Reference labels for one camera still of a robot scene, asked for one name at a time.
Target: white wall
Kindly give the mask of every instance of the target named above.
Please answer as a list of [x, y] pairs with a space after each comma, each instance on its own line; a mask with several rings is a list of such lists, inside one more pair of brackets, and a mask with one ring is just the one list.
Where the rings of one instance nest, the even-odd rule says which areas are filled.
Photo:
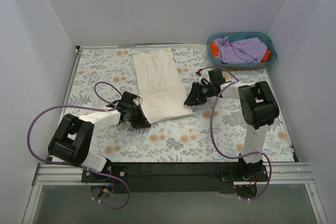
[[50, 0], [75, 45], [205, 44], [223, 31], [267, 32], [284, 0]]
[[336, 0], [286, 0], [270, 31], [270, 69], [295, 150], [336, 223]]
[[[75, 48], [49, 0], [0, 0], [0, 223], [20, 223], [37, 162], [26, 147], [32, 119], [60, 104]], [[33, 147], [46, 154], [59, 111], [38, 122]]]

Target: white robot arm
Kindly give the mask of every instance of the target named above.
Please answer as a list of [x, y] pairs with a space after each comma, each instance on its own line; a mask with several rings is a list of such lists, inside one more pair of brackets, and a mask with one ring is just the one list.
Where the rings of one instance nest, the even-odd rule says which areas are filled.
[[[226, 82], [221, 70], [208, 72], [210, 81], [201, 79], [194, 82], [185, 105], [204, 104], [208, 97], [218, 96], [225, 89], [222, 97], [240, 99], [242, 113], [247, 124], [244, 148], [240, 155], [262, 152], [266, 133], [279, 116], [279, 107], [266, 81], [257, 83]], [[260, 154], [239, 158], [238, 166], [243, 174], [253, 174], [260, 170], [263, 160]]]
[[124, 92], [121, 100], [118, 101], [116, 110], [81, 116], [65, 115], [49, 143], [49, 154], [73, 166], [82, 166], [96, 172], [106, 173], [110, 161], [89, 150], [92, 135], [109, 126], [126, 121], [130, 122], [135, 129], [150, 127], [151, 124], [144, 116], [141, 106], [135, 102], [137, 97], [137, 95]]

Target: table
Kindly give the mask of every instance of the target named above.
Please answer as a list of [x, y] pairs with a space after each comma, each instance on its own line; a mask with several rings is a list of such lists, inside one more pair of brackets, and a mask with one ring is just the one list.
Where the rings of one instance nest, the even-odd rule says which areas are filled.
[[[172, 48], [181, 82], [187, 92], [192, 82], [198, 81], [197, 69], [210, 66], [205, 46]], [[111, 82], [121, 92], [138, 93], [132, 56], [163, 47], [89, 48], [82, 51], [76, 74], [71, 83], [67, 104], [104, 108], [106, 104], [96, 97], [93, 85], [98, 81]], [[267, 81], [266, 69], [235, 71], [242, 82]], [[226, 80], [232, 77], [224, 74]], [[98, 92], [109, 101], [119, 95], [109, 86], [100, 85]], [[209, 118], [215, 98], [205, 105], [193, 107], [194, 114], [170, 121], [152, 124], [149, 129], [133, 129], [130, 124], [108, 127], [95, 134], [91, 150], [113, 162], [229, 162], [222, 158], [211, 143]], [[83, 115], [91, 111], [65, 109], [63, 114]], [[222, 152], [236, 156], [243, 149], [246, 125], [240, 102], [220, 99], [215, 110], [214, 136]], [[293, 153], [287, 130], [280, 113], [267, 133], [264, 152], [272, 162], [293, 162]]]

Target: white cloth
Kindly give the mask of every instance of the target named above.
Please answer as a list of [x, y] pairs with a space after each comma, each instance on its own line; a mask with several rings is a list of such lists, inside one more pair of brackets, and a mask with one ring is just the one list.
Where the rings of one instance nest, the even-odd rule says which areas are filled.
[[192, 115], [171, 48], [133, 56], [141, 108], [149, 123]]

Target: laundry basket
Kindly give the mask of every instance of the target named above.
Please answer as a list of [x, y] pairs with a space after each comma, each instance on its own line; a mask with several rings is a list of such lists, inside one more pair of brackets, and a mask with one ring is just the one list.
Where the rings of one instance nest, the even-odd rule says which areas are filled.
[[[258, 62], [258, 63], [235, 63], [235, 64], [224, 64], [220, 60], [216, 59], [216, 57], [213, 56], [211, 52], [211, 43], [214, 42], [215, 39], [218, 38], [224, 38], [226, 36], [229, 36], [229, 42], [235, 42], [237, 40], [243, 40], [243, 39], [249, 39], [249, 38], [255, 38], [258, 37], [261, 42], [265, 43], [267, 46], [268, 50], [271, 51], [268, 61], [267, 62]], [[267, 65], [273, 64], [276, 59], [278, 58], [277, 52], [274, 50], [274, 46], [272, 44], [271, 39], [262, 33], [258, 33], [255, 31], [247, 31], [247, 32], [241, 32], [241, 33], [222, 33], [222, 34], [213, 34], [209, 37], [208, 42], [207, 42], [207, 52], [210, 57], [211, 62], [213, 63], [214, 66], [219, 66], [222, 68], [225, 68], [229, 71], [234, 71], [234, 70], [257, 70], [264, 68]]]

